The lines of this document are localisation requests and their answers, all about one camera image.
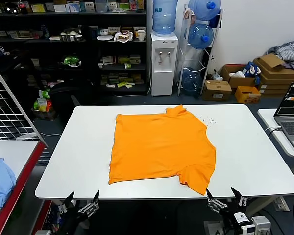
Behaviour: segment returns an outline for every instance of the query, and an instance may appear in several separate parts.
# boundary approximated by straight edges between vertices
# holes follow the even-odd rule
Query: blue bottle cap
[[[208,36],[201,36],[201,40],[206,43],[209,41],[209,37]]]
[[[215,9],[216,4],[213,1],[207,2],[207,9],[212,10]]]

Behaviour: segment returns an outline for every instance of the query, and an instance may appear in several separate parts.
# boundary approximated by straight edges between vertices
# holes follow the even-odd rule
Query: water bottle rack
[[[190,32],[190,27],[191,27],[191,22],[192,22],[192,17],[195,17],[194,13],[192,11],[189,12],[188,16],[185,16],[185,13],[187,11],[188,7],[186,4],[184,4],[184,11],[183,11],[183,21],[182,21],[182,28],[181,28],[181,35],[180,35],[180,39],[179,39],[179,46],[178,46],[178,57],[177,57],[177,70],[176,70],[176,74],[175,74],[175,82],[176,85],[178,87],[178,93],[177,96],[180,96],[180,92],[181,89],[183,89],[182,87],[182,77],[183,77],[183,72],[184,69],[187,69],[187,63],[191,63],[191,62],[195,62],[198,63],[198,70],[192,71],[189,70],[191,72],[200,72],[202,70],[206,70],[205,71],[205,76],[202,78],[203,79],[203,83],[201,86],[201,90],[200,90],[200,95],[202,94],[202,90],[204,88],[204,84],[207,78],[207,74],[208,74],[208,67],[210,64],[210,61],[213,59],[212,53],[213,53],[213,46],[216,40],[216,37],[218,35],[218,31],[220,28],[220,24],[222,21],[222,15],[223,15],[223,10],[220,11],[220,14],[218,14],[219,17],[219,21],[217,24],[217,28],[213,28],[214,31],[214,39],[211,43],[211,52],[209,53],[206,49],[203,50],[198,50],[198,56],[195,56],[195,58],[191,58],[191,59],[186,59],[187,58],[187,53],[189,52],[190,48],[193,48],[191,44],[188,43],[188,36],[189,36],[189,32]],[[209,60],[207,63],[207,66],[204,66],[203,63],[201,62],[201,58],[203,56],[203,54],[206,53],[209,56]]]

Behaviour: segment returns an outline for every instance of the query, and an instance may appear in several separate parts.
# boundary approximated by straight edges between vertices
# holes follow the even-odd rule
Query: laptop
[[[284,134],[294,148],[294,82],[290,85],[276,110],[274,119],[282,127]]]

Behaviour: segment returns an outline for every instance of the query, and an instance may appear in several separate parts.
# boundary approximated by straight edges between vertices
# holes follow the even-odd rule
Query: laptop screen
[[[294,83],[285,94],[275,116],[294,116]]]

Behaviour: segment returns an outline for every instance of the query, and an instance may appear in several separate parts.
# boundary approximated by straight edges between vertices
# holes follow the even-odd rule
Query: orange t-shirt
[[[182,105],[166,111],[117,115],[109,184],[178,175],[180,183],[205,194],[216,163],[207,127]]]

